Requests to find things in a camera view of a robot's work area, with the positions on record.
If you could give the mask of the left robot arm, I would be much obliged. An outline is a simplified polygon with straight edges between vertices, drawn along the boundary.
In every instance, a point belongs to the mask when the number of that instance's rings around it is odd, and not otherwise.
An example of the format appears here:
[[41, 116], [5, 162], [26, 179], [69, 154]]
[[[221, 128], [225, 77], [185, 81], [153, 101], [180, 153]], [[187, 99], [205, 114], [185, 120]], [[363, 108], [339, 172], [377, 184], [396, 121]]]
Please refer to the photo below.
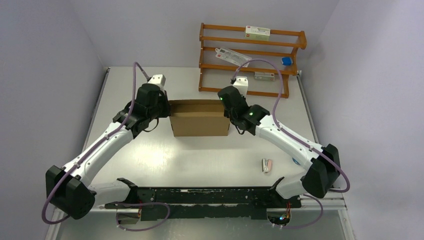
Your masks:
[[135, 100], [113, 118], [88, 149], [63, 167], [53, 165], [47, 170], [45, 205], [52, 204], [75, 220], [104, 204], [120, 202], [126, 208], [134, 207], [139, 200], [134, 183], [124, 178], [95, 185], [92, 181], [121, 148], [147, 130], [150, 122], [169, 114], [164, 84], [144, 83]]

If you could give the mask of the brown cardboard box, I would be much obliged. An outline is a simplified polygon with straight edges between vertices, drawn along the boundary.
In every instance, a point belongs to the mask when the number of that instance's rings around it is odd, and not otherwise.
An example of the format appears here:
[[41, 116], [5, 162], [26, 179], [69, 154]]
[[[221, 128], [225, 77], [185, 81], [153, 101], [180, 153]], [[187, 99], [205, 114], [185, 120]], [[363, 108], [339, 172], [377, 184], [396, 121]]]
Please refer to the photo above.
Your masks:
[[217, 99], [171, 100], [170, 125], [175, 137], [221, 137], [229, 134], [230, 120]]

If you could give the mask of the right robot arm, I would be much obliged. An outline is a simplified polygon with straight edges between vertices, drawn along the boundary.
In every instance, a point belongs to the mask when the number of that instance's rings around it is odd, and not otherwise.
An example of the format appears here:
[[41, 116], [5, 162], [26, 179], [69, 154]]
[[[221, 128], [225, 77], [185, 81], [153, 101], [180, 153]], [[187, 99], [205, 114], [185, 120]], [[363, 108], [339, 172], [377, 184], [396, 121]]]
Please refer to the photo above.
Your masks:
[[282, 207], [289, 198], [302, 194], [325, 197], [341, 174], [339, 153], [334, 145], [322, 146], [298, 135], [274, 120], [267, 109], [257, 104], [248, 105], [234, 86], [223, 88], [217, 95], [224, 106], [225, 117], [235, 127], [274, 144], [304, 169], [303, 173], [284, 176], [273, 185], [269, 199], [275, 207]]

